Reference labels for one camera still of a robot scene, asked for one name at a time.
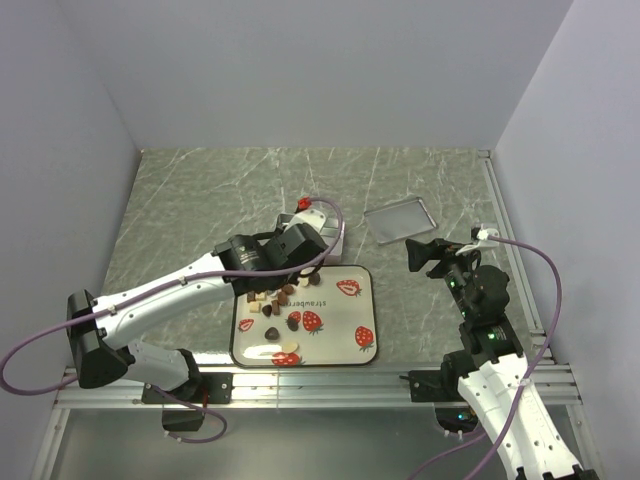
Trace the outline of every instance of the white tray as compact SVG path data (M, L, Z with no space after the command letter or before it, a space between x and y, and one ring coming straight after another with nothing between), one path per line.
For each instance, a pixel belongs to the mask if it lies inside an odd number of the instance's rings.
M326 266L320 270L320 277L320 285L296 287L289 303L281 307L280 315L267 317L262 312L250 313L246 296L238 297L231 334L233 361L242 367L271 368L370 363L378 352L378 341L369 271L357 265ZM340 283L345 281L355 283L346 287ZM267 300L270 303L272 299L267 297ZM298 331L293 332L286 324L293 312L300 312L302 317L304 312L313 312L320 318L322 326L317 328L320 326L317 322L311 324L303 319ZM253 323L245 322L245 328L240 329L242 320ZM264 337L270 327L276 327L280 333L277 342L270 342ZM282 358L282 345L290 342L297 343L298 349Z

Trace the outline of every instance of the cable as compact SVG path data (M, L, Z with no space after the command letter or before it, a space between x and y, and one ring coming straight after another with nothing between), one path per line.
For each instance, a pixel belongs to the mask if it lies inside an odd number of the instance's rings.
M178 400L176 397L174 397L173 395L168 394L167 392L165 392L164 390L162 390L161 388L156 387L155 385L152 385L151 388L158 392L160 395L162 395L165 398L168 398L169 400L179 403L180 405L184 405L185 407L191 408L193 410L197 410L199 412L208 414L208 415L212 415L214 417L216 417L218 420L220 420L222 422L222 430L220 430L218 433L216 433L213 437L208 437L208 438L184 438L181 437L180 435L173 433L173 432L167 432L167 436L171 437L171 438L175 438L176 440L178 440L181 443L209 443L209 442L214 442L216 440L218 440L220 437L222 437L225 432L227 431L228 428L228 423L227 423L227 419L224 418L221 414L219 414L218 412L211 410L210 408L206 407L206 403L203 403L202 407L199 407L198 405L194 405L193 403L189 403L189 402L185 402L182 400Z
M338 226L340 227L339 230L342 230L342 228L344 228L344 221L343 221L343 217L342 217L342 211L340 210L340 207L338 206L337 203L335 203L333 200L325 198L325 197L311 197L309 199L311 202L320 202L320 203L325 203L327 205L329 205L333 211L336 213L336 216L338 217ZM318 262L321 262L322 260L324 260L324 258L329 255L329 253L331 252L331 250L333 250L333 248L338 244L338 241L340 240L340 236L336 236L336 238L331 242L331 245L329 245L327 247L327 249L322 252L321 254L319 254L317 257L315 257L313 260L308 261L307 263L304 263L302 265L298 265L297 267L290 267L290 268L285 268L283 270L271 270L271 271L262 271L262 272L247 272L247 271L241 271L241 270L225 270L225 271L216 271L216 272L201 272L201 273L196 273L193 275L186 275L184 277L184 280L186 280L187 282L191 281L191 280L201 280L203 278L210 278L210 277L221 277L221 276L225 276L225 277L277 277L277 276L281 276L281 275L290 275L292 273L296 273L296 272L300 272L302 270L304 270L305 268L309 268L309 267L313 267L315 266ZM160 293L168 288L171 287L175 287L178 285L182 285L182 283L180 282L179 279L175 279L175 280L171 280L169 282L163 283L162 285L158 285L144 293L141 293L140 295L136 295L135 297L131 297L128 300L123 301L122 303L119 303L117 305L115 305L115 308L120 310L123 308L126 308L130 305L133 305L141 300L144 300L146 298L149 298L153 295L156 295L157 293ZM58 325L54 325L52 327L49 327L45 330L42 330L39 333L36 333L34 335L31 335L30 337L27 337L26 339L24 339L23 341L21 341L20 343L18 343L17 345L15 345L14 347L12 347L9 352L7 352L7 354L2 358L2 360L0 360L0 387L9 392L9 393L13 393L14 395L23 395L23 396L33 396L33 395L42 395L44 393L49 393L49 392L53 392L55 390L59 390L61 388L66 387L67 385L69 385L72 382L75 382L77 380L77 376L73 375L70 376L64 380L62 380L60 383L57 383L55 385L51 385L49 387L44 387L44 388L37 388L37 389L32 389L32 390L25 390L25 389L21 389L21 388L16 388L13 385L10 385L4 374L5 374L5 368L7 366L7 363L9 363L9 360L11 360L11 358L18 353L20 350L22 350L24 347L26 347L27 345L29 345L30 343L35 342L36 340L45 337L47 335L50 335L54 332L60 331L60 330L64 330L70 327L74 327L76 325L80 325L82 323L91 321L91 320L95 320L96 318L99 317L103 317L106 315L110 315L111 312L107 309L105 310L101 310L99 312L93 312L90 313L88 315L83 315L81 317L75 318L73 320L69 320L67 322L64 323L60 323Z
M544 352L549 348L549 344L551 343L551 338L553 337L553 334L556 331L556 327L558 326L558 320L560 318L560 308L562 306L562 282L560 281L560 273L558 272L558 268L556 267L556 264L553 263L553 260L551 260L551 257L549 257L542 250L540 250L540 249L538 249L538 248L536 248L534 246L531 246L531 245L529 245L527 243L519 242L517 240L509 240L508 238L494 237L494 236L491 236L491 235L488 237L488 239L489 240L494 240L494 241L500 242L500 243L507 243L509 245L515 245L516 247L520 247L520 248L524 248L526 250L530 250L530 251L540 255L549 264L549 267L551 267L551 271L553 272L553 276L554 276L554 278L556 280L556 308L555 308L555 311L553 312L553 317L551 319L551 325L549 326L549 330L547 331L547 338L545 339L544 343L542 344L542 347L540 347L540 351L536 354L536 356L534 357L533 361L531 362L531 364L529 365L529 367L527 368L525 374L522 377L522 381L521 381L520 386L518 387L518 390L516 391L516 394L515 394L515 396L513 398L513 403L511 404L511 409L509 410L509 414L507 415L507 421L505 422L504 427L502 427L502 430L500 431L500 434L496 437L496 440L493 442L493 445L491 446L491 448L489 449L487 454L482 458L482 460L480 460L480 462L475 466L475 468L473 470L471 470L471 472L469 472L466 477L464 477L464 480L471 480L484 467L486 467L487 463L489 463L489 460L491 460L491 457L493 457L496 454L496 452L498 451L498 448L500 448L500 445L502 444L502 441L504 440L504 437L507 436L507 432L509 431L509 428L511 428L511 424L513 423L513 419L515 418L516 412L518 410L518 405L520 403L520 399L522 398L522 394L524 392L524 387L525 387L525 383L524 382L529 377L531 377L531 374L535 370L536 366L538 366L538 363L540 363L540 360L542 360ZM461 449L464 446L467 446L467 444L461 445L458 448ZM423 465L424 466L430 465L431 463L435 462L436 460L439 460L440 458L442 458L442 455L436 456L436 457L428 460Z
M453 447L450 450L447 450L446 452L442 452L439 453L438 455L436 455L435 457L430 458L429 460L427 460L426 462L424 462L422 465L420 465L418 468L416 468L411 475L409 475L407 477L407 480L414 480L418 475L420 475L420 472L422 472L422 470L424 470L425 468L427 468L429 465L431 465L432 463L436 463L438 460L442 460L445 457L448 457L449 455L451 455L452 453L456 453L459 452L460 450L463 450L467 447L470 447L471 445L475 445L476 443L478 443L480 440L482 440L483 438L485 438L487 436L487 434L485 432L482 432L480 435L478 435L475 438L472 438L471 440L463 443L462 445L458 445L457 447Z

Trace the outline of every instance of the strawberry print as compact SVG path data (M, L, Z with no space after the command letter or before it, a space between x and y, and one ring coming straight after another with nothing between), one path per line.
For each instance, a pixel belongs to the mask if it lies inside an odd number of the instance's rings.
M355 280L340 280L336 283L336 286L342 293L349 297L357 297L360 295L360 292L362 292L360 284Z
M322 331L324 324L317 313L306 311L302 315L302 326L310 335L315 335Z
M360 346L361 352L366 352L373 347L373 332L367 327L356 328L356 343Z
M271 362L277 367L293 367L304 363L297 354L284 352L274 353Z
M296 323L300 323L300 320L302 320L302 315L300 314L300 312L291 312L287 319L289 318L292 318Z
M252 326L253 326L253 319L245 318L244 320L240 320L240 323L238 323L238 330L240 330L241 332L246 332Z

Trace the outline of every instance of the gray marble table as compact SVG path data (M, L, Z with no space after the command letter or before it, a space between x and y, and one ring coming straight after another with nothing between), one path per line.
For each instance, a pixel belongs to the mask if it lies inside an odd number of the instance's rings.
M238 148L146 150L138 171L103 294L170 273L236 233L273 228L276 216L301 195L324 195L347 223L343 263L363 265L374 282L377 362L439 362L461 348L461 317L444 282L407 270L403 242L378 246L366 209L420 196L438 223L433 233L467 242L478 221L496 213L472 149ZM511 274L506 250L485 255ZM532 349L513 282L509 315L525 349ZM144 340L188 348L199 361L228 363L233 302L193 310L150 330Z

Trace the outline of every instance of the red clip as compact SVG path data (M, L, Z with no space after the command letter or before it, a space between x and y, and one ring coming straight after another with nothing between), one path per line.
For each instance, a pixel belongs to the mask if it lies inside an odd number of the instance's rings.
M298 211L306 210L311 206L311 199L309 197L302 197L298 200Z

